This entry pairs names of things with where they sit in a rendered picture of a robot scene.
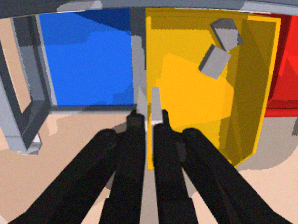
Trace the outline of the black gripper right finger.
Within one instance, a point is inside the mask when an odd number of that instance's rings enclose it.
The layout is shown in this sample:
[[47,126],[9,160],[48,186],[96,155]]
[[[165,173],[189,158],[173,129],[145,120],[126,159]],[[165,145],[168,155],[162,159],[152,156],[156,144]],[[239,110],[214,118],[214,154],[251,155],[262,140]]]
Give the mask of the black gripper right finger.
[[218,224],[293,224],[271,209],[199,129],[172,129],[160,87],[151,87],[151,154],[159,224],[199,224],[182,168]]

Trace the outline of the dark grey metal shelf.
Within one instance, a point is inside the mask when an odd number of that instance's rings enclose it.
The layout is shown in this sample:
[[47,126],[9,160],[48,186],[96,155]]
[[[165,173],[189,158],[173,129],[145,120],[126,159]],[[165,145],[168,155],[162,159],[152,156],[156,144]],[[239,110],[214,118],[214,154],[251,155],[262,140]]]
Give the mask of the dark grey metal shelf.
[[0,127],[11,151],[37,156],[49,114],[137,110],[147,10],[298,16],[298,0],[0,0],[31,99],[21,112],[0,41]]

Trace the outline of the yellow bin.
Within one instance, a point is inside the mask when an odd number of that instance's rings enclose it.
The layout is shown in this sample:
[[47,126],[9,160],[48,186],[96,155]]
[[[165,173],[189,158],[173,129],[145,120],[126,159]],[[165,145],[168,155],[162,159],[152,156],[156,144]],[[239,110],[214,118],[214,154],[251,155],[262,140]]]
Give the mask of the yellow bin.
[[[209,25],[217,18],[233,19],[243,43],[228,51],[232,56],[216,81],[198,67],[211,44],[221,48]],[[154,169],[151,87],[160,87],[161,107],[168,111],[173,130],[198,128],[234,168],[255,154],[280,24],[281,18],[243,12],[146,12],[148,171]]]

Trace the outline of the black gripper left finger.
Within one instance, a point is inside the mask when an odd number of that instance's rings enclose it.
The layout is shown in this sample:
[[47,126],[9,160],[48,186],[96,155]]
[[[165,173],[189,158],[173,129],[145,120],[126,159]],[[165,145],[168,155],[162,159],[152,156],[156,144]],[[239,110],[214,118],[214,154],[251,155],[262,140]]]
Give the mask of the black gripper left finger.
[[97,132],[34,203],[7,224],[81,224],[114,172],[98,224],[140,224],[147,115],[147,87],[139,87],[137,110],[126,116],[126,131]]

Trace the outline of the grey metal block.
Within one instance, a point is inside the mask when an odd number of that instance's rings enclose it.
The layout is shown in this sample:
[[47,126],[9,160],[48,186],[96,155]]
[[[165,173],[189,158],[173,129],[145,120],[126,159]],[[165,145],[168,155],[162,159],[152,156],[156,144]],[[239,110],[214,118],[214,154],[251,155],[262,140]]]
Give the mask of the grey metal block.
[[220,18],[209,25],[224,51],[228,52],[243,43],[233,19]]
[[198,69],[217,81],[231,56],[228,52],[211,44]]

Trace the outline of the red bin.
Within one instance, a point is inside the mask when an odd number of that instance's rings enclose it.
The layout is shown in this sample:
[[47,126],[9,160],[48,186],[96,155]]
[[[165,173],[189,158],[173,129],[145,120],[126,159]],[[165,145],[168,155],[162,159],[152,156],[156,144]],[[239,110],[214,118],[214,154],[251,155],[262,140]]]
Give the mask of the red bin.
[[257,12],[253,14],[281,18],[264,117],[298,117],[298,16]]

